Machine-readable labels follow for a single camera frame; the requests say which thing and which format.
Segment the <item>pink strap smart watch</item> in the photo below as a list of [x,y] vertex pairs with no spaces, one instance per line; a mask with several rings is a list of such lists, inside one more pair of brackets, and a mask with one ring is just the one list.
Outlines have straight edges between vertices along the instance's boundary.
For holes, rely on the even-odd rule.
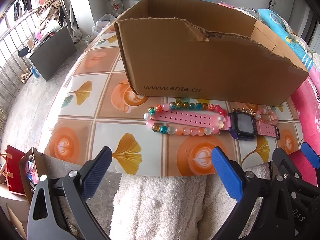
[[227,131],[236,140],[253,140],[259,135],[280,139],[278,117],[274,111],[267,108],[234,109],[226,115],[168,110],[156,112],[151,118],[154,121],[170,122],[183,127],[202,128],[205,135]]

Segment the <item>blue patterned pillow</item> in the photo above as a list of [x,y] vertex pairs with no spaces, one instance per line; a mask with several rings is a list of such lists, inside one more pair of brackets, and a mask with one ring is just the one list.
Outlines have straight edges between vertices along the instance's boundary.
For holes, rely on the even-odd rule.
[[293,33],[282,17],[270,9],[258,9],[258,14],[263,22],[293,50],[308,72],[312,68],[317,70],[309,46],[301,37]]

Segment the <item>dark grey cabinet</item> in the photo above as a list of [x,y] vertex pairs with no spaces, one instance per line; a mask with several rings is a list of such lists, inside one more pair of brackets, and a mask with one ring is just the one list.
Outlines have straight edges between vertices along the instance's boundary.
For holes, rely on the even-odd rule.
[[54,35],[36,47],[27,55],[32,67],[45,80],[52,75],[77,51],[66,26],[61,27]]

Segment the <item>brown paper bag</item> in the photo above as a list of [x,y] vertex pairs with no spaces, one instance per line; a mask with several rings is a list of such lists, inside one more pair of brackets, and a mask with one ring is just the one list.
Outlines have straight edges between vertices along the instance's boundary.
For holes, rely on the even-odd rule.
[[33,193],[40,180],[40,176],[47,174],[44,155],[32,147],[23,155],[18,165],[25,196],[28,203],[31,204]]

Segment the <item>red gift bag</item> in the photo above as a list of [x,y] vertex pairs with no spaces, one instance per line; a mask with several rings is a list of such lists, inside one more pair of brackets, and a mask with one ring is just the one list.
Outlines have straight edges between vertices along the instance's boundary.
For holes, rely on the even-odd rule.
[[7,172],[13,174],[12,178],[8,177],[9,191],[12,193],[25,195],[19,169],[19,161],[24,157],[24,153],[10,145],[7,146],[5,152],[6,154],[11,155],[11,157],[6,157]]

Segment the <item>pink floral blanket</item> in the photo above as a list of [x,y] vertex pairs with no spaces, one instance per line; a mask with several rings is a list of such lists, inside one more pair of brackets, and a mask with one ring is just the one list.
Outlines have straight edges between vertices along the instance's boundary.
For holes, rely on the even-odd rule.
[[[307,78],[291,98],[302,126],[303,138],[299,143],[307,142],[319,154],[319,83]],[[289,158],[298,168],[303,180],[316,186],[316,172],[303,153],[297,151],[289,155]]]

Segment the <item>brown cardboard box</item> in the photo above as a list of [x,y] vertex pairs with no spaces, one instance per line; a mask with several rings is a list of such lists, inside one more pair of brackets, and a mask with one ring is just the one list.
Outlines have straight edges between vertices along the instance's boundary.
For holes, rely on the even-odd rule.
[[309,75],[267,25],[224,5],[141,0],[114,28],[139,95],[277,106]]

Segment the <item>white fluffy towel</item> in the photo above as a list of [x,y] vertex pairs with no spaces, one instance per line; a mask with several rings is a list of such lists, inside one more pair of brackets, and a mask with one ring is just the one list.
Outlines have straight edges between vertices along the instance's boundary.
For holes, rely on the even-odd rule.
[[113,200],[112,239],[211,239],[236,200],[218,175],[122,175]]

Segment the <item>patterned tile tablecloth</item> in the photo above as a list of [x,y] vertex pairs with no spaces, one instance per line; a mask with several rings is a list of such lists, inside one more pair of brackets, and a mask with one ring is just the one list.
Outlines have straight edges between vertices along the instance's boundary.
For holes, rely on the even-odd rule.
[[[202,128],[154,121],[168,110],[220,114],[218,109],[267,108],[278,117],[280,139],[234,139],[227,131],[205,135]],[[41,152],[82,165],[107,146],[111,172],[142,176],[201,176],[214,173],[211,152],[220,147],[242,167],[267,163],[280,147],[299,150],[302,126],[291,100],[278,107],[237,102],[152,98],[135,94],[126,78],[114,27],[106,27],[81,54],[50,109]]]

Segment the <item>white plastic bag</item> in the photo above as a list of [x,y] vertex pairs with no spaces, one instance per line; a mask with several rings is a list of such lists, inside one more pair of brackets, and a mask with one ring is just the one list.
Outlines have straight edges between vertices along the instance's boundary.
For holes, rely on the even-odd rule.
[[115,17],[111,14],[105,14],[103,17],[99,18],[96,24],[92,27],[92,33],[98,35],[101,31],[108,25],[110,25],[115,20]]

